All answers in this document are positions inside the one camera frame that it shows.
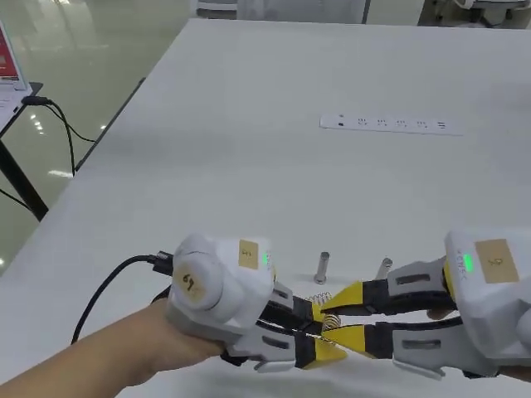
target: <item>white table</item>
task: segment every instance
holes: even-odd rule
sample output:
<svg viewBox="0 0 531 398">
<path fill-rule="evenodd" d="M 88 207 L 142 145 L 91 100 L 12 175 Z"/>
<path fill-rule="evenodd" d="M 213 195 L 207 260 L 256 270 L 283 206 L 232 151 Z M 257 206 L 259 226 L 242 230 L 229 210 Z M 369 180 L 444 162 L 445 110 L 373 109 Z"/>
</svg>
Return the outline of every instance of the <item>white table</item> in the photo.
<svg viewBox="0 0 531 398">
<path fill-rule="evenodd" d="M 63 348 L 95 288 L 131 255 L 191 231 L 266 235 L 301 296 L 433 260 L 452 226 L 530 225 L 531 36 L 420 27 L 191 20 L 0 279 L 0 380 Z M 319 128 L 335 112 L 444 117 L 465 137 Z M 124 272 L 85 332 L 168 283 Z M 443 382 L 352 355 L 257 375 L 221 360 L 128 397 L 528 397 L 500 377 Z"/>
</svg>

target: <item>metal bolt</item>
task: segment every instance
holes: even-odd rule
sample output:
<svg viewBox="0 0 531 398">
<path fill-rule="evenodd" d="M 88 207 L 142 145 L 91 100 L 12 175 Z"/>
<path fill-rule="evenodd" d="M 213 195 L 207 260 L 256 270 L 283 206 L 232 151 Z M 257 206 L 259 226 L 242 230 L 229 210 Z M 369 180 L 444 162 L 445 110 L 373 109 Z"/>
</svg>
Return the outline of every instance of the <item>metal bolt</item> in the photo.
<svg viewBox="0 0 531 398">
<path fill-rule="evenodd" d="M 316 284 L 325 284 L 326 283 L 326 269 L 329 266 L 330 253 L 324 251 L 319 257 L 319 265 L 317 267 L 317 274 L 314 276 L 314 282 Z"/>
<path fill-rule="evenodd" d="M 391 267 L 392 267 L 392 260 L 388 257 L 383 259 L 382 264 L 380 265 L 380 268 L 378 268 L 378 272 L 376 273 L 375 279 L 385 279 Z"/>
</svg>

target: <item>power strip socket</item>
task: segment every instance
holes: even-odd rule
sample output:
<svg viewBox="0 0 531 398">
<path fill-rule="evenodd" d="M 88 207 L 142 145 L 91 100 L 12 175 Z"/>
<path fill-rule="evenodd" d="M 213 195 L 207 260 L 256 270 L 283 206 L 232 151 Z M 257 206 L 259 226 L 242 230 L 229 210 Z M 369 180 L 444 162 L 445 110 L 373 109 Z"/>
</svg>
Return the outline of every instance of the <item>power strip socket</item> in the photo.
<svg viewBox="0 0 531 398">
<path fill-rule="evenodd" d="M 411 118 L 368 118 L 345 114 L 325 114 L 321 116 L 319 126 L 322 129 L 387 131 L 391 133 L 452 135 L 457 133 L 445 120 L 411 119 Z"/>
</svg>

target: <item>green indicator light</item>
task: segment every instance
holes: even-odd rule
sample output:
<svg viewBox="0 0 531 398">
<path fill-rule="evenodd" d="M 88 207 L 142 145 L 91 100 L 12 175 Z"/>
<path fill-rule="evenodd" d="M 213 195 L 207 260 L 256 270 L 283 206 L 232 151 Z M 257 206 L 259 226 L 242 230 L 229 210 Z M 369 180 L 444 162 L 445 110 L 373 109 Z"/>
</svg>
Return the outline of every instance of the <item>green indicator light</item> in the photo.
<svg viewBox="0 0 531 398">
<path fill-rule="evenodd" d="M 466 272 L 472 272 L 474 270 L 471 255 L 463 255 L 463 264 L 465 265 Z"/>
</svg>

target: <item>shiny floor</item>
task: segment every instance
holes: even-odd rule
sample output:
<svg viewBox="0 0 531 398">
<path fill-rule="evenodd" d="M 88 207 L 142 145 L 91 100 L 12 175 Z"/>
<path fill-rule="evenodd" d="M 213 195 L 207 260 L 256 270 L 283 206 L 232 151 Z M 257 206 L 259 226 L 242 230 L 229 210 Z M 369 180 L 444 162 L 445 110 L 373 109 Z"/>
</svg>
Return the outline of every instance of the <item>shiny floor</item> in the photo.
<svg viewBox="0 0 531 398">
<path fill-rule="evenodd" d="M 0 0 L 22 71 L 44 84 L 82 135 L 96 139 L 186 23 L 188 0 Z M 44 202 L 69 182 L 66 133 L 46 109 L 26 109 L 2 138 Z M 76 160 L 90 143 L 74 138 Z M 15 194 L 0 173 L 0 188 Z M 0 195 L 0 274 L 37 227 Z"/>
</svg>

